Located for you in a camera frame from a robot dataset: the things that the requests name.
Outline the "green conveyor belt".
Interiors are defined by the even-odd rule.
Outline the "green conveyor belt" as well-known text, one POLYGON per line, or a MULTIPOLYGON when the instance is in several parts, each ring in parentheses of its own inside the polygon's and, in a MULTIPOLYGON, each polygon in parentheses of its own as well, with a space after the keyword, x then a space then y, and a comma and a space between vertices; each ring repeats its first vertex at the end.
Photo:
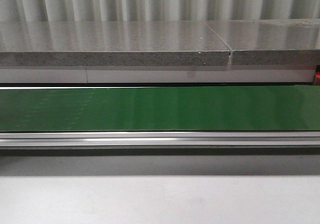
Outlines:
POLYGON ((317 131, 314 85, 3 89, 3 132, 317 131))

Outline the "grey stone countertop slab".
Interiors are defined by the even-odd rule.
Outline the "grey stone countertop slab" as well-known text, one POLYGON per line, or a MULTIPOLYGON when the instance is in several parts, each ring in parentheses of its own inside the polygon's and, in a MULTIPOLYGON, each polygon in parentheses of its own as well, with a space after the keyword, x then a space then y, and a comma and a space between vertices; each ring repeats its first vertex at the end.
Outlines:
POLYGON ((3 67, 225 67, 203 21, 3 21, 3 67))

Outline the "white cabinet panel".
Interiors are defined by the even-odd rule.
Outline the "white cabinet panel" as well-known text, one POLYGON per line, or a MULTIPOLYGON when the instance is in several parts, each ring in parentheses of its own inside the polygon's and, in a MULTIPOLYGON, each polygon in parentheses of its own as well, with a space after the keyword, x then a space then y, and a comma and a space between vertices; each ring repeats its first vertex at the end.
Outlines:
POLYGON ((2 67, 2 84, 311 83, 315 65, 2 67))

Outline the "red object at edge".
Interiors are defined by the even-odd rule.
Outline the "red object at edge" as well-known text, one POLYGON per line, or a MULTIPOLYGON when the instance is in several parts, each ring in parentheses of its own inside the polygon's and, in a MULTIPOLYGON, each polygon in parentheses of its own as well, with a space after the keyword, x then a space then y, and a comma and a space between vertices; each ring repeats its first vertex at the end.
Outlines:
POLYGON ((313 84, 317 86, 320 85, 320 65, 316 67, 313 84))

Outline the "white pleated curtain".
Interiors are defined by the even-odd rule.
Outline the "white pleated curtain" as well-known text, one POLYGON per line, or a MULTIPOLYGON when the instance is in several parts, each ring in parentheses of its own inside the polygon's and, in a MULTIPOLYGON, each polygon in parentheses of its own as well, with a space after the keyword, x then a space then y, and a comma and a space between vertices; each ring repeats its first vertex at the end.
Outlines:
POLYGON ((2 21, 315 19, 320 0, 0 0, 2 21))

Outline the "aluminium conveyor frame rail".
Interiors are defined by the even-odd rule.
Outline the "aluminium conveyor frame rail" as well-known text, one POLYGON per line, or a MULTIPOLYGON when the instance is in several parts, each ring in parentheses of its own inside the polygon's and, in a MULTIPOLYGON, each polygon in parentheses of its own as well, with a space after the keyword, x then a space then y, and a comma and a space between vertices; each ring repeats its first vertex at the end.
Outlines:
POLYGON ((2 150, 318 148, 319 131, 3 132, 2 150))

